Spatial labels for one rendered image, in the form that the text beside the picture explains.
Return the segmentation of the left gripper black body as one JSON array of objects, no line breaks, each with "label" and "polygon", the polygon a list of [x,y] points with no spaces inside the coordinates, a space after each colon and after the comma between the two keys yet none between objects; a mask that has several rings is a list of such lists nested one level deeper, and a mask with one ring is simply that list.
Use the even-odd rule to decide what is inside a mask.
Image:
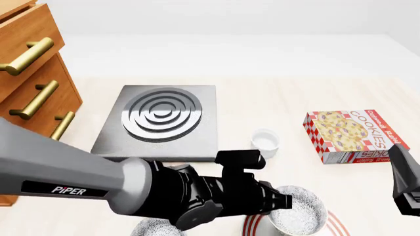
[{"label": "left gripper black body", "polygon": [[251,216],[263,212],[263,183],[250,172],[221,177],[188,173],[182,210],[175,226],[185,231],[215,218]]}]

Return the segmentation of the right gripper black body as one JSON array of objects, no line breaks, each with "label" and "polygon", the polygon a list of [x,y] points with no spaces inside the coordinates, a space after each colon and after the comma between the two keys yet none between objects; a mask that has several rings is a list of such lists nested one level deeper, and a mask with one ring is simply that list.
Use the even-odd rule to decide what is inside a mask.
[{"label": "right gripper black body", "polygon": [[420,192],[401,193],[394,202],[402,215],[420,217]]}]

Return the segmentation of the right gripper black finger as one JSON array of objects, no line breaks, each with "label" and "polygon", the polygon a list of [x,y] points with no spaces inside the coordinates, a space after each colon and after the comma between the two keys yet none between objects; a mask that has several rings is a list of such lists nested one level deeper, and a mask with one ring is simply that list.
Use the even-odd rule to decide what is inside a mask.
[{"label": "right gripper black finger", "polygon": [[393,196],[420,193],[420,164],[402,144],[394,144],[390,148],[390,163],[394,180]]}]

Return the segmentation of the small white ramekin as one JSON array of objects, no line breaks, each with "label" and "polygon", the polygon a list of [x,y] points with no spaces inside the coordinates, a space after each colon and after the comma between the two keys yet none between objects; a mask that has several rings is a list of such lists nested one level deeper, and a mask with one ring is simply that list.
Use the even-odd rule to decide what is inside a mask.
[{"label": "small white ramekin", "polygon": [[251,145],[254,149],[259,150],[265,159],[271,159],[279,150],[280,139],[270,129],[257,129],[251,135]]}]

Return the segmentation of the medium wooden drawer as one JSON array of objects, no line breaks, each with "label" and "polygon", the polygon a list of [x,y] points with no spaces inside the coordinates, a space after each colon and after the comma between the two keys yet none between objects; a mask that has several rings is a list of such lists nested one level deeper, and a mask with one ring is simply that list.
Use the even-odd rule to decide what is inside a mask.
[{"label": "medium wooden drawer", "polygon": [[[55,80],[59,87],[29,120],[9,115],[11,109],[23,109],[39,92],[36,85]],[[78,91],[59,54],[54,55],[14,92],[0,102],[0,117],[11,123],[49,137],[54,129],[54,113],[65,104],[82,104]]]}]

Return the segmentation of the red white cookies box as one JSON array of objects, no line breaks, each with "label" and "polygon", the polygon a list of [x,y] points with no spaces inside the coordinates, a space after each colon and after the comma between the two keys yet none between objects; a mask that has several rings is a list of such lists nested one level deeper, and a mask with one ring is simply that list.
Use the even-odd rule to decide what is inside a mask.
[{"label": "red white cookies box", "polygon": [[325,165],[387,163],[393,145],[409,149],[374,109],[309,111],[303,126]]}]

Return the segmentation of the flat stove plate with rings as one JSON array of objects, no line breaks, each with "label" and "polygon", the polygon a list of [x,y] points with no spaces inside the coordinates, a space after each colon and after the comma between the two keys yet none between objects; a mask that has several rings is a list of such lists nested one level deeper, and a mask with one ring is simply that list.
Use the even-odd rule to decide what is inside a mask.
[{"label": "flat stove plate with rings", "polygon": [[218,152],[213,85],[125,85],[91,153],[120,162],[212,162]]}]

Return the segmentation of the large wooden drawer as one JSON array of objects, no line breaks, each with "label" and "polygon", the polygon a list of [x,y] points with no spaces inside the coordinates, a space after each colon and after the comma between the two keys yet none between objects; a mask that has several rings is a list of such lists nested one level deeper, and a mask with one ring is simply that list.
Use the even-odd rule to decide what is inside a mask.
[{"label": "large wooden drawer", "polygon": [[64,41],[47,4],[29,5],[25,11],[0,24],[0,64],[9,64],[29,48],[28,42],[52,39],[54,45],[23,72],[13,76],[0,71],[0,102],[56,54]]}]

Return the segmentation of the white plate with red rings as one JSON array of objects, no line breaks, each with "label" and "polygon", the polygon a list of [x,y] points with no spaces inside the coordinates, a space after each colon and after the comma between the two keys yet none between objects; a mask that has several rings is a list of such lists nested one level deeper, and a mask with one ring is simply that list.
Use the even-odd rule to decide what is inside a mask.
[{"label": "white plate with red rings", "polygon": [[[240,236],[281,236],[270,223],[268,216],[247,216],[243,222]],[[328,212],[325,226],[314,236],[350,236],[349,230],[332,212]]]}]

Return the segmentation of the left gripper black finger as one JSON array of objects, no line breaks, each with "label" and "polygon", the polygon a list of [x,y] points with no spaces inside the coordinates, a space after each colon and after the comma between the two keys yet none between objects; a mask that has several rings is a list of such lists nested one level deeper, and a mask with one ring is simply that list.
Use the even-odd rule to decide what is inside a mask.
[{"label": "left gripper black finger", "polygon": [[260,213],[271,213],[273,210],[292,209],[292,196],[280,193],[278,190],[274,189],[269,182],[259,181],[258,187],[261,189],[261,196],[259,196],[257,200],[260,205]]}]

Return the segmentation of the small wooden drawer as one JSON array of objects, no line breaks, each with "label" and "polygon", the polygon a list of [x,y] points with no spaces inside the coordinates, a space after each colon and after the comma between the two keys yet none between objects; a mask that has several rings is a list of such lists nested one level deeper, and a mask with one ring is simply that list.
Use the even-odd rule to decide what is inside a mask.
[{"label": "small wooden drawer", "polygon": [[[61,115],[61,116],[63,116],[63,115],[65,115],[67,112],[69,112],[69,111],[72,111],[72,112],[74,112],[75,114],[77,113],[77,111],[78,111],[78,109],[80,108],[80,104],[76,104],[76,105],[74,105],[74,104],[65,104],[64,106],[62,106],[61,108],[59,108],[58,109],[58,111],[56,111],[55,113],[54,113],[54,117],[56,116],[56,115]],[[60,123],[60,121],[56,121],[55,119],[54,119],[54,129],[57,127],[57,125]]]}]

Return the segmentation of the patterned black white bowl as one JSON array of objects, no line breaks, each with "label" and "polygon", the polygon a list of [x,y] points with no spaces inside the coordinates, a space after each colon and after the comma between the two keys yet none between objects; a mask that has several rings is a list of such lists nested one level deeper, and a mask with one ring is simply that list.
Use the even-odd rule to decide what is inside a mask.
[{"label": "patterned black white bowl", "polygon": [[327,222],[327,208],[313,192],[299,186],[280,186],[277,190],[292,196],[292,208],[274,210],[270,223],[281,236],[313,236]]},{"label": "patterned black white bowl", "polygon": [[147,218],[137,224],[131,236],[187,236],[187,234],[172,226],[168,220]]}]

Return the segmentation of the wooden cabinet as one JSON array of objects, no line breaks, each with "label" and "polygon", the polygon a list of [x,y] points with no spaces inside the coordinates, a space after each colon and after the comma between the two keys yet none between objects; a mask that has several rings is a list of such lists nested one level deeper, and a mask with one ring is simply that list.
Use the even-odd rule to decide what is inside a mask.
[{"label": "wooden cabinet", "polygon": [[0,0],[0,117],[60,139],[83,101],[59,53],[64,40],[37,0]]}]

